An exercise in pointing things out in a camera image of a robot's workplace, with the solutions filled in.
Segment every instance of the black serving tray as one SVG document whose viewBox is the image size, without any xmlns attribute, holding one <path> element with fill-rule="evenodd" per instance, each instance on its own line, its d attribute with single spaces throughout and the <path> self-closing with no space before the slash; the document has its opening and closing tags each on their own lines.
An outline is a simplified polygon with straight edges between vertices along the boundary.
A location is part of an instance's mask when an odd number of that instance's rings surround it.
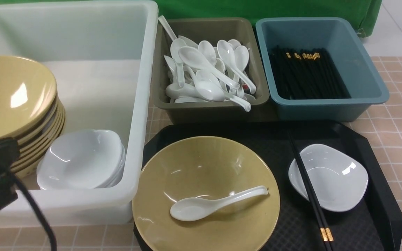
<svg viewBox="0 0 402 251">
<path fill-rule="evenodd" d="M 331 146 L 360 162 L 368 172 L 364 199 L 345 213 L 324 211 L 339 251 L 399 251 L 402 213 L 366 138 L 335 121 L 170 125 L 145 145 L 143 164 L 165 146 L 195 136 L 229 138 L 257 153 L 277 180 L 281 209 L 271 238 L 260 251 L 324 250 L 311 205 L 291 186 L 294 159 L 286 130 L 299 149 L 313 143 Z M 151 251 L 134 226 L 142 251 Z"/>
</svg>

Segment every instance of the white plastic bin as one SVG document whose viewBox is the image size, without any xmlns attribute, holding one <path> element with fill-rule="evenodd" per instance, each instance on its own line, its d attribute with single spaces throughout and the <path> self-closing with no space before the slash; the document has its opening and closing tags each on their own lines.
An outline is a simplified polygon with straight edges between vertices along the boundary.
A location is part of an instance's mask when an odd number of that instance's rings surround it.
<svg viewBox="0 0 402 251">
<path fill-rule="evenodd" d="M 53 226 L 131 220 L 150 95 L 158 6 L 147 0 L 0 5 L 0 54 L 43 62 L 57 78 L 65 133 L 117 132 L 126 147 L 121 182 L 112 188 L 31 190 Z M 0 211 L 0 227 L 38 226 L 29 204 Z"/>
</svg>

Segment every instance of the black cable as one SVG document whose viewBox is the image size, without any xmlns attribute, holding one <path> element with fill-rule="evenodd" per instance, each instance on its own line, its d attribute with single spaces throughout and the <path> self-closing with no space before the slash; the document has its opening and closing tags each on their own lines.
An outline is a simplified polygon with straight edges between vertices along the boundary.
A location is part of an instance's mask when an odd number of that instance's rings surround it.
<svg viewBox="0 0 402 251">
<path fill-rule="evenodd" d="M 18 189 L 23 193 L 24 197 L 26 198 L 33 212 L 35 213 L 35 216 L 37 217 L 38 221 L 40 222 L 41 226 L 46 232 L 46 235 L 49 238 L 49 242 L 51 243 L 51 251 L 57 251 L 57 239 L 55 238 L 55 234 L 50 224 L 47 222 L 46 217 L 44 217 L 43 212 L 38 207 L 37 202 L 35 202 L 32 195 L 30 195 L 29 190 L 26 188 L 26 186 L 24 186 L 23 182 L 14 173 L 8 170 L 6 174 L 13 179 L 14 183 L 16 184 Z"/>
</svg>

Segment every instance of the green cloth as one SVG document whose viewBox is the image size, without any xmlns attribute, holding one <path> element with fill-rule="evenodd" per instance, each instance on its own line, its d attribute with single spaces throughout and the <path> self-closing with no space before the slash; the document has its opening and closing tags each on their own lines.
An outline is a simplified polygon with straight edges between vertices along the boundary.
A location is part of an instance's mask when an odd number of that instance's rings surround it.
<svg viewBox="0 0 402 251">
<path fill-rule="evenodd" d="M 0 0 L 3 3 L 64 0 Z M 337 16 L 348 20 L 360 37 L 372 34 L 381 0 L 155 0 L 166 19 L 239 16 L 259 19 L 285 16 Z"/>
</svg>

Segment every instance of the chopstick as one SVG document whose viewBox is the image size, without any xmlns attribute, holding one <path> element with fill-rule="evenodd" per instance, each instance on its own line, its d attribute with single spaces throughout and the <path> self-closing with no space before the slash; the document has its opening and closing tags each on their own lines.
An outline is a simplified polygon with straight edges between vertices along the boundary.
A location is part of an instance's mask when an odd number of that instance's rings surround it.
<svg viewBox="0 0 402 251">
<path fill-rule="evenodd" d="M 325 245 L 326 251 L 337 251 L 334 246 L 334 239 L 332 232 L 323 214 L 322 208 L 320 207 L 319 200 L 317 199 L 316 192 L 314 191 L 313 184 L 311 184 L 308 173 L 306 172 L 305 165 L 303 164 L 302 158 L 300 157 L 300 152 L 295 145 L 294 139 L 292 138 L 291 131 L 288 131 L 289 142 L 291 144 L 292 151 L 296 159 L 297 167 L 300 171 L 300 176 L 302 176 L 303 184 L 305 185 L 306 194 L 308 195 L 309 201 L 313 206 L 314 214 L 316 215 L 316 220 L 319 225 L 320 235 Z"/>
</svg>

